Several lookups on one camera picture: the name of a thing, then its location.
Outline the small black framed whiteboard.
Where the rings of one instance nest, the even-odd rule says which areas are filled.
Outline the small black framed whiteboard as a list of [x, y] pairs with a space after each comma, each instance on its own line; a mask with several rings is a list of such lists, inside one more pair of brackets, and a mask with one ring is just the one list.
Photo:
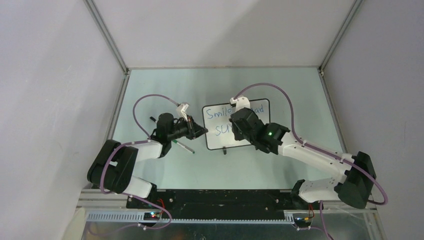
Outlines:
[[[250, 101], [251, 109], [263, 123], [269, 123], [271, 119], [270, 101], [267, 98], [259, 98]], [[235, 140], [230, 115], [235, 108], [229, 103], [206, 105], [202, 108], [204, 127], [208, 129], [205, 134], [206, 147], [208, 150], [219, 150], [249, 146], [247, 140]]]

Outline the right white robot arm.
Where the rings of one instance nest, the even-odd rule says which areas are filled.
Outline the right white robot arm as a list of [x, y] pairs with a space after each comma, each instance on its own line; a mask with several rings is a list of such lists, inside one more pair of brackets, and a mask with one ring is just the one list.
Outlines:
[[249, 108], [231, 114], [234, 138], [246, 140], [256, 150], [289, 157], [330, 174], [321, 180], [298, 180], [291, 191], [291, 204], [304, 209], [319, 201], [342, 201], [356, 209], [370, 203], [376, 172], [371, 157], [359, 151], [352, 155], [321, 149], [301, 139], [278, 123], [263, 123]]

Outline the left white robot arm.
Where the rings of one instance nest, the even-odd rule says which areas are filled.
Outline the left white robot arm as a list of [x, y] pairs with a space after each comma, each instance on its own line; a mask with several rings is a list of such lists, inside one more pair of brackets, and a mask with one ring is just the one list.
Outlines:
[[153, 208], [158, 202], [158, 194], [152, 191], [155, 184], [134, 175], [136, 163], [163, 158], [173, 141], [194, 140], [207, 132], [190, 115], [175, 118], [171, 113], [162, 113], [150, 139], [127, 143], [108, 139], [90, 166], [87, 180], [112, 193], [138, 196], [145, 208]]

